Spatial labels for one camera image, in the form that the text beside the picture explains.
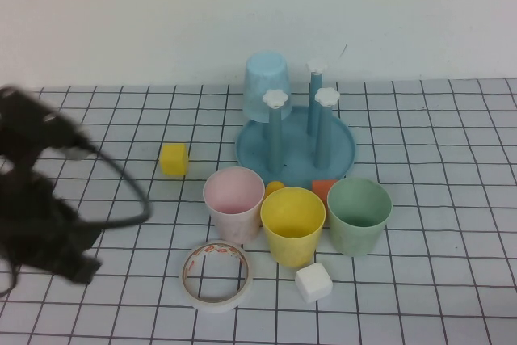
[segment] white flower peg cap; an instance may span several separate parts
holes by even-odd
[[[281,89],[270,89],[264,94],[262,100],[269,108],[278,109],[288,101],[288,95]]]
[[[326,62],[321,58],[314,58],[307,62],[307,69],[310,73],[322,74],[326,70]]]
[[[339,92],[334,88],[320,88],[316,93],[315,99],[322,105],[322,107],[328,108],[338,103],[339,96]]]

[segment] blue rack base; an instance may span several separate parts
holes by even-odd
[[[267,169],[267,140],[263,126],[267,124],[249,121],[236,141],[239,165],[257,172],[265,184],[280,181],[286,186],[310,189],[317,179],[341,179],[355,161],[355,140],[350,129],[333,116],[330,129],[330,166],[319,170],[314,167],[316,136],[307,135],[307,107],[293,107],[291,115],[282,120],[282,144],[284,167],[278,174]]]

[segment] grid paper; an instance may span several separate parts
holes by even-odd
[[[256,279],[251,298],[217,315],[188,307],[178,274],[192,247],[217,238],[202,187],[214,171],[237,164],[242,88],[38,91],[139,180],[155,214],[101,235],[88,254],[103,266],[87,288],[23,268],[19,286],[0,301],[0,344],[515,345],[517,80],[335,87],[342,97],[334,114],[358,144],[349,175],[374,179],[392,196],[385,233],[370,255],[351,259],[336,253],[324,229],[314,259],[334,291],[309,305],[261,233],[244,245]],[[294,88],[294,104],[307,104],[307,89]],[[159,169],[161,143],[172,141],[190,144],[184,179]],[[87,220],[140,211],[126,184],[94,157],[72,162],[47,151],[37,168]],[[196,281],[210,293],[237,288],[242,275],[237,265],[207,264]]]

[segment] yellow cube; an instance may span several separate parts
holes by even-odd
[[[164,144],[160,153],[160,167],[165,175],[187,175],[187,145],[184,143]]]

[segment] white cube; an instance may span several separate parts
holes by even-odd
[[[302,268],[294,278],[305,302],[317,301],[332,292],[332,279],[321,263]]]

